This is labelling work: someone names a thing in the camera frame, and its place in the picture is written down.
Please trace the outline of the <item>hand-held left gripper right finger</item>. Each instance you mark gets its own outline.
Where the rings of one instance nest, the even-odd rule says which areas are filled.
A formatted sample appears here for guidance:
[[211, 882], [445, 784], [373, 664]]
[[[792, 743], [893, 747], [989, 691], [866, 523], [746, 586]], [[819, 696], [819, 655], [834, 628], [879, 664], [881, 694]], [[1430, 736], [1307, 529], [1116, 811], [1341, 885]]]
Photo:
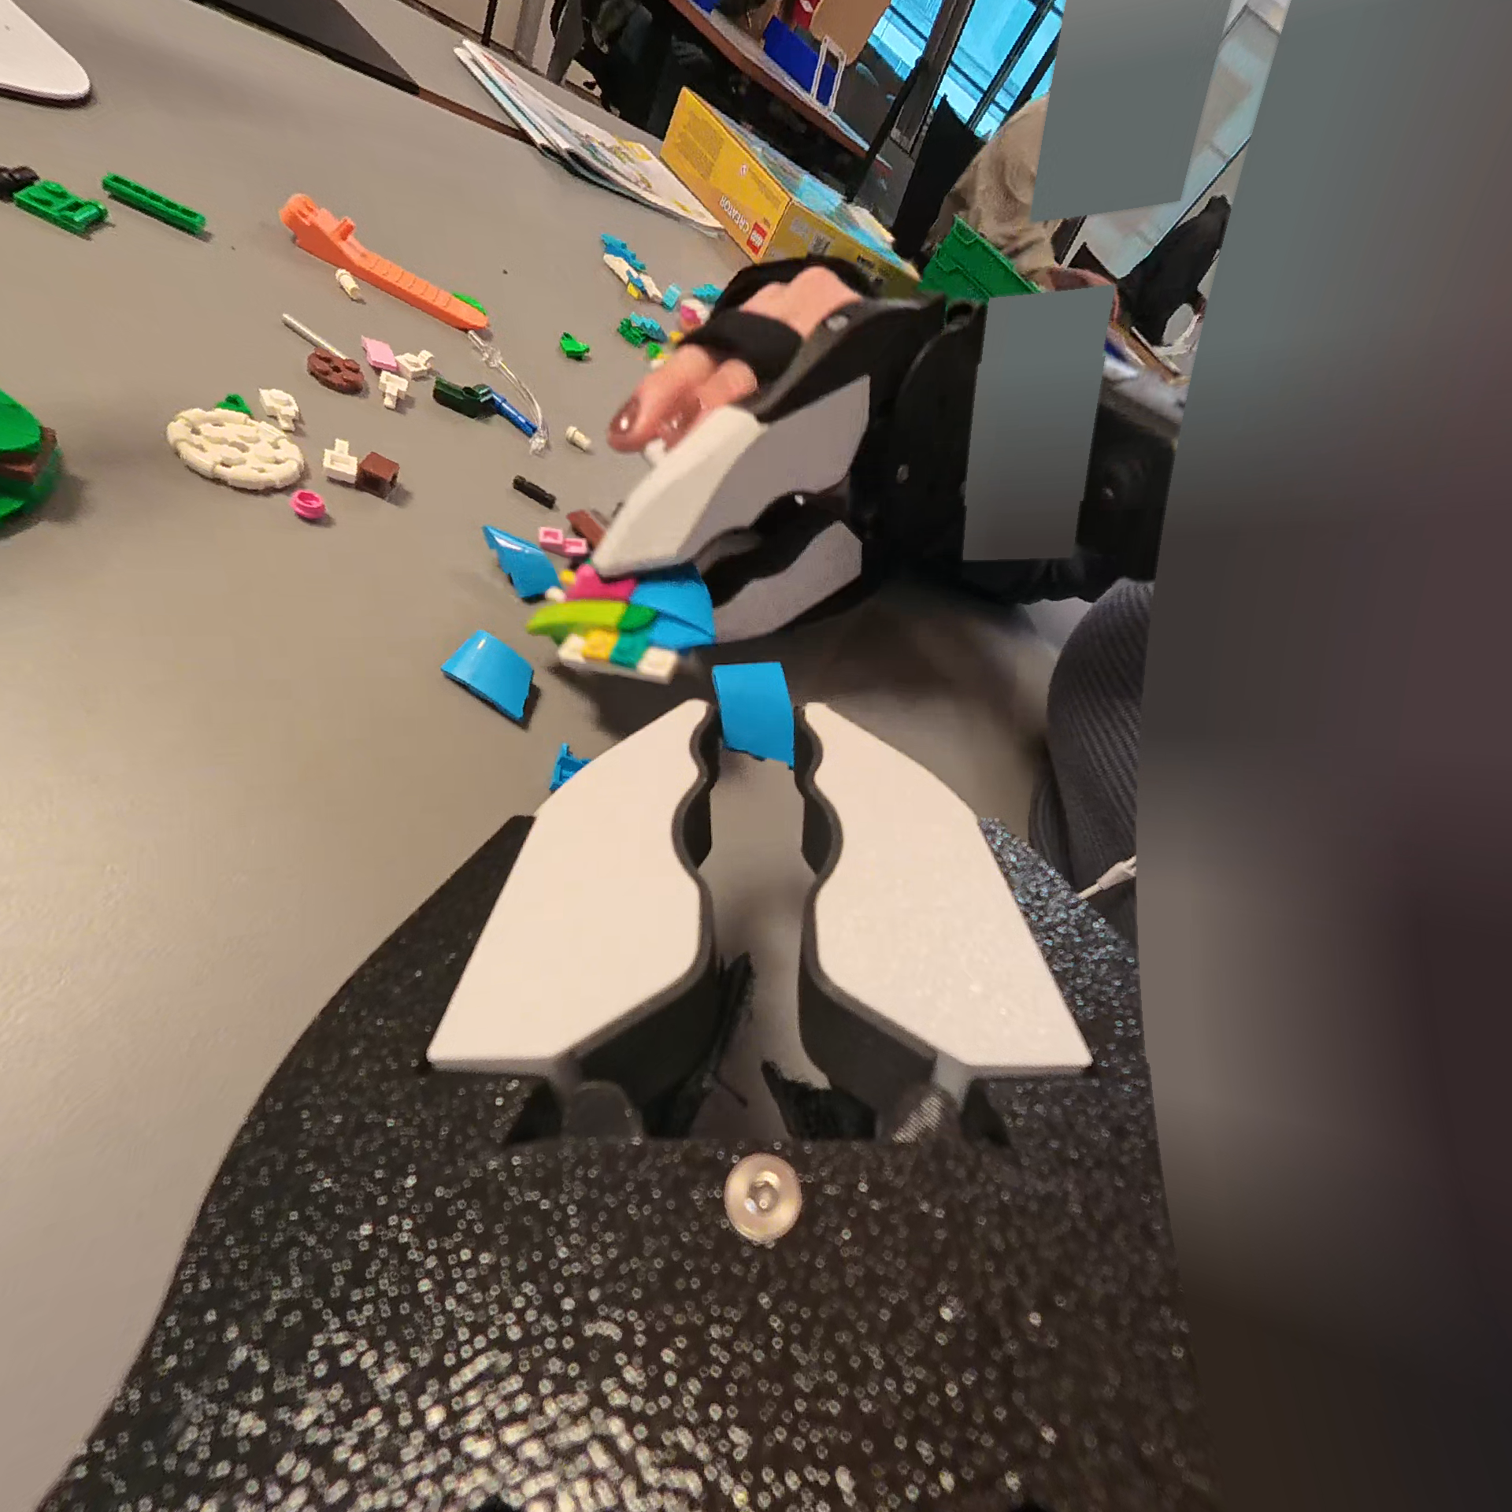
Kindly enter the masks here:
[[1080, 1076], [1093, 1053], [978, 815], [827, 703], [796, 712], [809, 1060], [877, 1116], [935, 1087]]

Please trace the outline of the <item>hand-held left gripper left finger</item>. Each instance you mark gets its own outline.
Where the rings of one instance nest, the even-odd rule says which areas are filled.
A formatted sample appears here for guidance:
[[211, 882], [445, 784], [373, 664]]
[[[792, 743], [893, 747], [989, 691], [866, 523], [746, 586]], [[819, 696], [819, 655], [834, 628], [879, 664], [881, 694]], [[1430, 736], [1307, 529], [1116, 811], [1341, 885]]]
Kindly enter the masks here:
[[427, 1067], [607, 1083], [645, 1117], [668, 1112], [722, 1017], [702, 873], [719, 745], [711, 703], [688, 698], [539, 806]]

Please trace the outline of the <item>multicoloured lego assembly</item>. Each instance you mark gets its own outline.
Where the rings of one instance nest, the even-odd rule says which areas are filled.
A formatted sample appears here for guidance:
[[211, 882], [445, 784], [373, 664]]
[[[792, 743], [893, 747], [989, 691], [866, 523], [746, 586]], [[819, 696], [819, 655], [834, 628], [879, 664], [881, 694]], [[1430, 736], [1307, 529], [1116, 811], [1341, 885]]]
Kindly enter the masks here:
[[688, 653], [717, 639], [713, 599], [695, 567], [605, 576], [593, 559], [560, 570], [524, 630], [549, 640], [569, 671], [657, 687], [681, 675]]

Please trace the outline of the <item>pile of small lego pieces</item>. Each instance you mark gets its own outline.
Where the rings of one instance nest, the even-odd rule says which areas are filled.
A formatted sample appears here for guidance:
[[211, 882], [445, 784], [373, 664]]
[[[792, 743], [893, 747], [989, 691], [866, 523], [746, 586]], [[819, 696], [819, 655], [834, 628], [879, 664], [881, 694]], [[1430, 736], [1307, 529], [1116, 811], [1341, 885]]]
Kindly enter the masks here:
[[670, 349], [679, 347], [702, 327], [726, 291], [724, 286], [710, 280], [692, 288], [675, 282], [665, 286], [656, 280], [648, 262], [625, 239], [603, 234], [600, 243], [605, 268], [634, 306], [618, 320], [618, 333], [641, 349], [650, 361], [661, 361]]

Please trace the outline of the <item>transparent curved lego bar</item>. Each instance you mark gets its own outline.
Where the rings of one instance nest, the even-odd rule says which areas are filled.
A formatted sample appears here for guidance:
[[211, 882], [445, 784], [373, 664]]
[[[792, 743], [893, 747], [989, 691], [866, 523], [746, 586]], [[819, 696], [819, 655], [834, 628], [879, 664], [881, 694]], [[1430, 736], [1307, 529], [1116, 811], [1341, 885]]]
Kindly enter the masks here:
[[517, 397], [519, 403], [513, 399], [515, 406], [530, 414], [535, 421], [539, 421], [540, 435], [539, 441], [531, 442], [530, 448], [533, 455], [544, 455], [551, 446], [551, 430], [546, 421], [546, 412], [542, 401], [539, 399], [535, 388], [519, 376], [519, 372], [503, 358], [501, 351], [486, 338], [486, 334], [479, 329], [465, 331], [468, 343], [472, 345], [474, 352], [490, 372], [501, 379], [503, 387], [510, 388]]

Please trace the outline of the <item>orange lego brick separator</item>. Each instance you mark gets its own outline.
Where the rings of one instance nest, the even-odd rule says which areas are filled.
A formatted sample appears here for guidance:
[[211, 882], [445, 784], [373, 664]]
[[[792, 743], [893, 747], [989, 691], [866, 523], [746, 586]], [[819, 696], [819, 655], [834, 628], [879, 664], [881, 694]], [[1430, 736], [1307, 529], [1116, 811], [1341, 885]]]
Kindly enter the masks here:
[[423, 311], [459, 331], [488, 329], [479, 315], [454, 300], [450, 291], [405, 270], [402, 264], [362, 244], [350, 217], [339, 217], [306, 194], [294, 194], [279, 208], [279, 219], [299, 250], [335, 270], [351, 271], [357, 280]]

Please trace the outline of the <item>lego instruction booklet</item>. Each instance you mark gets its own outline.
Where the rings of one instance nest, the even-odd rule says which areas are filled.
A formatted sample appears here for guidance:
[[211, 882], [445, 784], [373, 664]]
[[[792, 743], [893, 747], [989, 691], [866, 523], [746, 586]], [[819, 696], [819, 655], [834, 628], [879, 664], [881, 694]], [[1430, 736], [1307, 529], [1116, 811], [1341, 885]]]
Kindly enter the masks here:
[[454, 54], [531, 145], [578, 178], [702, 234], [724, 228], [652, 147], [571, 111], [477, 43], [461, 41]]

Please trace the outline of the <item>large white round lego plate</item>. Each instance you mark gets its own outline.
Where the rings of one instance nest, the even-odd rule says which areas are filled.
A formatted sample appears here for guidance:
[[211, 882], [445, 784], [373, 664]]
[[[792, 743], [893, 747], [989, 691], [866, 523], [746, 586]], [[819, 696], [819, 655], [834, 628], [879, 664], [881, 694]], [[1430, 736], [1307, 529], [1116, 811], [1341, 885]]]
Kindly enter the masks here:
[[164, 437], [197, 475], [238, 491], [272, 493], [308, 475], [306, 457], [288, 432], [238, 408], [182, 408]]

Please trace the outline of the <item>green and brown lego build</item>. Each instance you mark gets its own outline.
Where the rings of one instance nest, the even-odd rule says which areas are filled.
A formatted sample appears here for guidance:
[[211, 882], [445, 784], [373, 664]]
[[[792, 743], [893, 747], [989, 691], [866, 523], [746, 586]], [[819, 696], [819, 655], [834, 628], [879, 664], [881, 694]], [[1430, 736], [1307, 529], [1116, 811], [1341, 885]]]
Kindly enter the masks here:
[[63, 473], [54, 428], [2, 392], [2, 522], [42, 505]]

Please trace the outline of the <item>green lego plate assembly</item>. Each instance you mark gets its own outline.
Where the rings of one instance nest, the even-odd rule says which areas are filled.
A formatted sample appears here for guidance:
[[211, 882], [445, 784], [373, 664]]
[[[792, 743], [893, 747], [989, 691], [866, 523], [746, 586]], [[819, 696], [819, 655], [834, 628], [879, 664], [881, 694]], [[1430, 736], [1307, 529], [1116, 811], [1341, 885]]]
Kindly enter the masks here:
[[11, 194], [11, 205], [71, 235], [89, 237], [108, 223], [103, 201], [74, 194], [63, 183], [36, 178]]

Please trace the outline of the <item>person's right hand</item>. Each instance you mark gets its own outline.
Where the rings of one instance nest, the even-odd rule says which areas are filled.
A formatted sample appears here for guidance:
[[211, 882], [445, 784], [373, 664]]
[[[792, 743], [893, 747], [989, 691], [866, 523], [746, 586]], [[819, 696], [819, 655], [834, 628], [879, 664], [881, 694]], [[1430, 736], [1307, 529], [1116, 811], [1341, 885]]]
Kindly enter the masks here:
[[[834, 313], [859, 302], [863, 293], [845, 277], [818, 262], [803, 262], [785, 280], [769, 280], [731, 309], [756, 315], [809, 338]], [[738, 354], [681, 345], [659, 369], [650, 370], [609, 424], [607, 442], [616, 451], [639, 451], [654, 441], [679, 444], [710, 412], [742, 403], [764, 379]]]

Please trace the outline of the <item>green plastic crate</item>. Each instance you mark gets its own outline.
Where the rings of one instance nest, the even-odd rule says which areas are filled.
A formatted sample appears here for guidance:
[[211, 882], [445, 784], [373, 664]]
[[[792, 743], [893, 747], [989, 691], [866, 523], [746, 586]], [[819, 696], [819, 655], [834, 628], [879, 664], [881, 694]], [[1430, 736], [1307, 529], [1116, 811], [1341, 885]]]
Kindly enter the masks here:
[[956, 216], [922, 270], [920, 291], [938, 293], [951, 300], [987, 302], [998, 297], [1039, 293], [1041, 288], [1023, 275], [990, 239]]

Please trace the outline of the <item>grey ribbed sweater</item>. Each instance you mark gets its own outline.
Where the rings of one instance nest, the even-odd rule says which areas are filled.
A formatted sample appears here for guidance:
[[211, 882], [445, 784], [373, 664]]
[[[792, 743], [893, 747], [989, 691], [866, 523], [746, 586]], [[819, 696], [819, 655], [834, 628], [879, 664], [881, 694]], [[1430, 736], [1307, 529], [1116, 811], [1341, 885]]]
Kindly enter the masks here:
[[1134, 880], [1106, 882], [1138, 855], [1142, 705], [1154, 585], [1122, 579], [1068, 637], [1052, 673], [1046, 761], [1030, 844], [1127, 941], [1138, 939]]

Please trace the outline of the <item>blue storage bin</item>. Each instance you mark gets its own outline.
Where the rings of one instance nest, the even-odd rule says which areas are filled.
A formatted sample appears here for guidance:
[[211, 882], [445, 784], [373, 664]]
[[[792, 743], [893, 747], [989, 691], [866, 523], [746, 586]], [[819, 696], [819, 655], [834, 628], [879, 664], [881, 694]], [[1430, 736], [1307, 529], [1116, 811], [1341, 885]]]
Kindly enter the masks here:
[[774, 12], [762, 32], [762, 46], [771, 61], [803, 90], [812, 90], [821, 64], [821, 50], [805, 30], [796, 30]]

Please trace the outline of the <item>white rounded board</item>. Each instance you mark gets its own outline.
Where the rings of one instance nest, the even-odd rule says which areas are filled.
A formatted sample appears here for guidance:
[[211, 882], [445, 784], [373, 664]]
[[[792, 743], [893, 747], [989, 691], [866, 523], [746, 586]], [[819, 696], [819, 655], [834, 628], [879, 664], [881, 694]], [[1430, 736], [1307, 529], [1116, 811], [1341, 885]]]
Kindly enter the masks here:
[[78, 106], [92, 82], [81, 63], [15, 1], [2, 1], [2, 95]]

